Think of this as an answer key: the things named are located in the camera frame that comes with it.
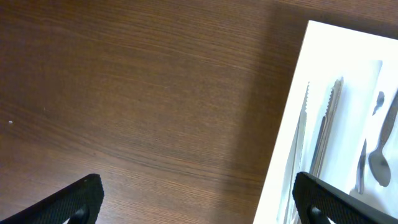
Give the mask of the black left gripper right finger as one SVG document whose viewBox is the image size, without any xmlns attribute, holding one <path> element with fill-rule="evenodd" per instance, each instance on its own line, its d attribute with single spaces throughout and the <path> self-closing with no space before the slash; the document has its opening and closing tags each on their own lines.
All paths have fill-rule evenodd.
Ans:
<svg viewBox="0 0 398 224">
<path fill-rule="evenodd" d="M 391 217 L 308 172 L 296 175 L 292 191 L 303 224 L 397 224 Z"/>
</svg>

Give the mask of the small steel measuring spoon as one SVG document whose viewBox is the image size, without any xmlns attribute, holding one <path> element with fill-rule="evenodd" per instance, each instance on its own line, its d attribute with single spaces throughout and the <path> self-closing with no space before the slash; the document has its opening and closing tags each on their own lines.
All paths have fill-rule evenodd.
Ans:
<svg viewBox="0 0 398 224">
<path fill-rule="evenodd" d="M 384 92 L 380 91 L 377 96 L 376 105 L 373 109 L 373 115 L 375 115 L 377 110 L 383 106 L 384 99 L 385 99 Z M 355 189 L 357 193 L 359 193 L 360 195 L 364 193 L 364 168 L 366 164 L 366 149 L 367 149 L 367 140 L 364 140 L 363 148 L 357 165 L 356 185 L 355 185 Z"/>
</svg>

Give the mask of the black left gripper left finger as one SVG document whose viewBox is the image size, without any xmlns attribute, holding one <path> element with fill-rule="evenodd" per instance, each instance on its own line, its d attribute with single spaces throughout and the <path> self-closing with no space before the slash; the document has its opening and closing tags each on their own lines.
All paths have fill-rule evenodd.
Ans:
<svg viewBox="0 0 398 224">
<path fill-rule="evenodd" d="M 101 177 L 89 174 L 32 206 L 1 220 L 1 224 L 95 223 L 104 199 Z"/>
</svg>

